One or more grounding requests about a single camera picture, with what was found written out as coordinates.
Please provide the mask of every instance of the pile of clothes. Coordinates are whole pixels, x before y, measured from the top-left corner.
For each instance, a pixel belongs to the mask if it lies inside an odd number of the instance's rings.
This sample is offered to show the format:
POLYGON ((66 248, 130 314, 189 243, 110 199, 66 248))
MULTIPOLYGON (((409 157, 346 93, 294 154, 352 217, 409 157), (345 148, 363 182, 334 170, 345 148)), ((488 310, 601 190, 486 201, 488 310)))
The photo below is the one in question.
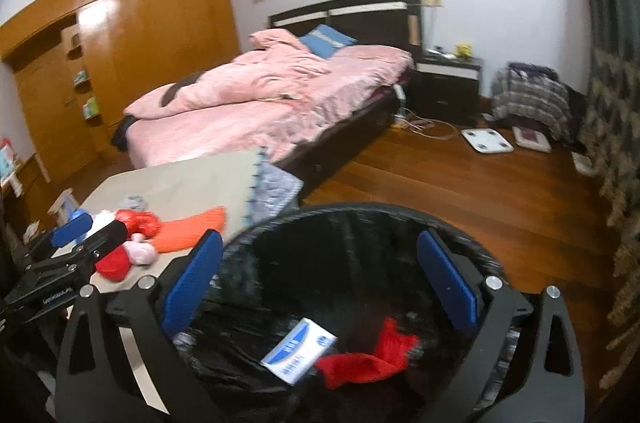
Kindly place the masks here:
POLYGON ((492 83, 492 116, 520 116, 542 123, 555 140, 572 141, 572 90, 549 67, 510 63, 492 83))

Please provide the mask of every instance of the electrical cord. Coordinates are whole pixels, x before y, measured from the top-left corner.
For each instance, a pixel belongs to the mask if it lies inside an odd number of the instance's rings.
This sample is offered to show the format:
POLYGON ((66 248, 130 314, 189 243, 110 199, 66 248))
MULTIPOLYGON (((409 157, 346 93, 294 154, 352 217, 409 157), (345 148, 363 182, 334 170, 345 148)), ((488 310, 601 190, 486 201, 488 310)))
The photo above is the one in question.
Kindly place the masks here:
POLYGON ((451 123, 447 123, 446 121, 441 121, 439 119, 429 119, 423 118, 415 114, 412 110, 409 110, 405 107, 401 107, 396 114, 396 120, 399 128, 403 130, 410 130, 416 134, 424 136, 429 139, 438 139, 441 141, 446 141, 449 139, 455 138, 459 134, 459 131, 456 127, 454 127, 451 123), (445 136, 432 136, 430 134, 425 134, 426 131, 435 127, 438 123, 447 125, 451 128, 452 132, 445 136))

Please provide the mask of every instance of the light switch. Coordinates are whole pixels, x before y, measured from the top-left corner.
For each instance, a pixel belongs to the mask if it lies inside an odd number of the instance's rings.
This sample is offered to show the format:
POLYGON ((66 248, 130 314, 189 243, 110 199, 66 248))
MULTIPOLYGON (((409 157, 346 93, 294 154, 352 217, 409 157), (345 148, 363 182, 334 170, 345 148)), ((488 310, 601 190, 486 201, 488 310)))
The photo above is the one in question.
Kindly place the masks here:
POLYGON ((422 5, 429 8, 442 7, 442 0, 422 0, 422 5))

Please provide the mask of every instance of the trash can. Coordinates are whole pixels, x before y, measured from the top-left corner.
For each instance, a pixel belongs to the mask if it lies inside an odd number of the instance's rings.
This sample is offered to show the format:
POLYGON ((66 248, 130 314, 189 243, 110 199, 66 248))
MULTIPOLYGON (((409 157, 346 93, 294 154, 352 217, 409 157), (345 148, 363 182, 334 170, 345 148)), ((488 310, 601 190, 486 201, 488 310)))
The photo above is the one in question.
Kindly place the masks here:
MULTIPOLYGON (((264 221, 230 241, 198 314, 174 342, 228 421, 420 420, 480 338, 454 327, 418 262, 417 241, 428 230, 482 279, 509 287, 487 249, 436 217, 389 204, 329 204, 264 221), (404 371, 380 381, 328 389, 311 368, 288 385, 260 361, 303 317, 337 337, 330 353, 370 355, 389 318, 419 344, 404 371)), ((500 353, 469 417, 495 402, 519 335, 514 323, 497 337, 500 353)), ((581 382, 579 356, 573 366, 581 382)), ((580 400, 574 405, 579 411, 580 400)))

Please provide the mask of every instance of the nightstand drawer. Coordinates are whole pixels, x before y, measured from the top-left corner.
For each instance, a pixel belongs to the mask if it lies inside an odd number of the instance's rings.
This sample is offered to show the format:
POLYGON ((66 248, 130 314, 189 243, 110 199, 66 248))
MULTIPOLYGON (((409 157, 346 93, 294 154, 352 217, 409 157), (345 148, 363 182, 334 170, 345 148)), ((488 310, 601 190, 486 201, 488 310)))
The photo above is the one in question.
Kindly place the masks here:
POLYGON ((462 126, 478 122, 478 80, 419 72, 409 109, 418 116, 462 126))

